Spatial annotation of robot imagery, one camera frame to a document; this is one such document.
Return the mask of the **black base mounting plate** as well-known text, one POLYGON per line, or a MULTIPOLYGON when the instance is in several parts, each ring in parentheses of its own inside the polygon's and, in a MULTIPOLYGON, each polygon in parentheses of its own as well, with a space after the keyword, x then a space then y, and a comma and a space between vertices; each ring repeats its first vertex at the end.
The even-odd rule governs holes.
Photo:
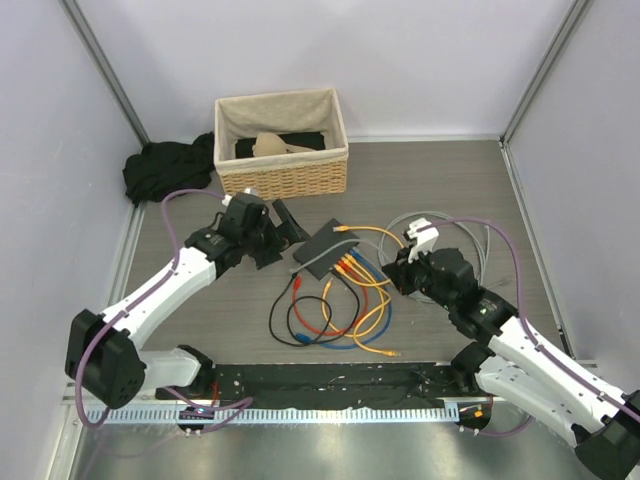
POLYGON ((431 408, 446 398, 484 397, 470 376, 448 364, 219 364, 197 400, 229 405, 251 397, 254 409, 376 410, 431 408))

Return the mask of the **aluminium front rail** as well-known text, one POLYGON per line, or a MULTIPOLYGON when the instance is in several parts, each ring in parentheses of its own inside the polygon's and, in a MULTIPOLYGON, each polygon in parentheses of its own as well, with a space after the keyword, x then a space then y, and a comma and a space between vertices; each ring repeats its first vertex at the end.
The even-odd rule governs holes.
POLYGON ((220 364, 204 361, 187 386, 145 386, 134 371, 107 383, 92 382, 84 411, 90 423, 114 421, 131 413, 145 394, 164 403, 182 402, 180 421, 214 410, 239 408, 245 399, 254 410, 342 412, 425 410, 443 407, 448 398, 484 395, 475 363, 220 364))

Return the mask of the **black cloth pile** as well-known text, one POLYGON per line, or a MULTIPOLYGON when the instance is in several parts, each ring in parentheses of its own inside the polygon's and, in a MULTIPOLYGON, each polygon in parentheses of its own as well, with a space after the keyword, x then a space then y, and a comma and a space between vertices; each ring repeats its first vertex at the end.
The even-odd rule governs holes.
POLYGON ((182 189, 203 189, 214 171, 213 132, 199 135, 192 143, 150 142, 131 155, 122 170, 125 195, 134 204, 161 202, 182 189))

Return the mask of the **beige object in basket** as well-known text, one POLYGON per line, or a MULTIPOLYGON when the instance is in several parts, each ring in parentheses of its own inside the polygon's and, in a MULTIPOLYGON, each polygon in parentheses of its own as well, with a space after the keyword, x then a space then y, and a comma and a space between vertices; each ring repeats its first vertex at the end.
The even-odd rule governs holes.
POLYGON ((261 132, 252 146, 254 157, 278 156, 314 152, 314 149, 286 143, 279 135, 261 132))

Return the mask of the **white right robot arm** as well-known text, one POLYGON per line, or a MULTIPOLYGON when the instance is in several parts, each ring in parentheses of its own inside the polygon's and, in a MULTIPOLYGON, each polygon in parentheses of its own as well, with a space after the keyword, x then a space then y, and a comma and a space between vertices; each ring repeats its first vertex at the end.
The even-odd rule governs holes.
POLYGON ((401 250, 382 268, 403 295, 443 307, 471 344, 453 360, 457 391, 501 397, 563 438, 600 479, 625 479, 639 464, 639 394, 626 393, 549 343, 512 304, 481 286, 454 248, 412 257, 401 250))

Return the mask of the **black cloth in basket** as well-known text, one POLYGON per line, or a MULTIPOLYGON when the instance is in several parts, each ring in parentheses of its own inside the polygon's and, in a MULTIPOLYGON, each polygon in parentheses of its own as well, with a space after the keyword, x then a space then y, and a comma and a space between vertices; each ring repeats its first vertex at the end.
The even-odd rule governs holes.
MULTIPOLYGON (((326 148, 324 136, 320 132, 281 133, 277 135, 288 144, 312 148, 314 151, 322 151, 326 148)), ((252 146, 256 141, 256 137, 240 139, 235 143, 234 153, 238 159, 254 157, 252 146)))

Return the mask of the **wicker basket with liner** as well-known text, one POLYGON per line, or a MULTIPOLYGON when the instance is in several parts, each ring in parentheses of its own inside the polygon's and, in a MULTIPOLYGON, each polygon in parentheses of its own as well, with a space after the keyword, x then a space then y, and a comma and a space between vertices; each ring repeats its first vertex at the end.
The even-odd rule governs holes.
POLYGON ((349 144, 333 88, 221 98, 213 162, 227 194, 265 199, 343 193, 349 144))

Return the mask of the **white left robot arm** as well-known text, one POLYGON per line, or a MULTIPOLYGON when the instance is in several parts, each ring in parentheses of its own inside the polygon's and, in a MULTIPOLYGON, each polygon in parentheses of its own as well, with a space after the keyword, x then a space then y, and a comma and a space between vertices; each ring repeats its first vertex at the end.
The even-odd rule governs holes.
POLYGON ((84 309, 72 320, 65 372, 75 382, 77 398, 89 392, 115 410, 142 390, 172 387, 193 399, 211 391, 210 358, 187 345, 146 351, 146 341, 176 309, 244 257, 262 269, 309 237, 281 200, 266 202, 245 191, 223 204, 213 224, 192 233, 141 287, 100 313, 84 309))

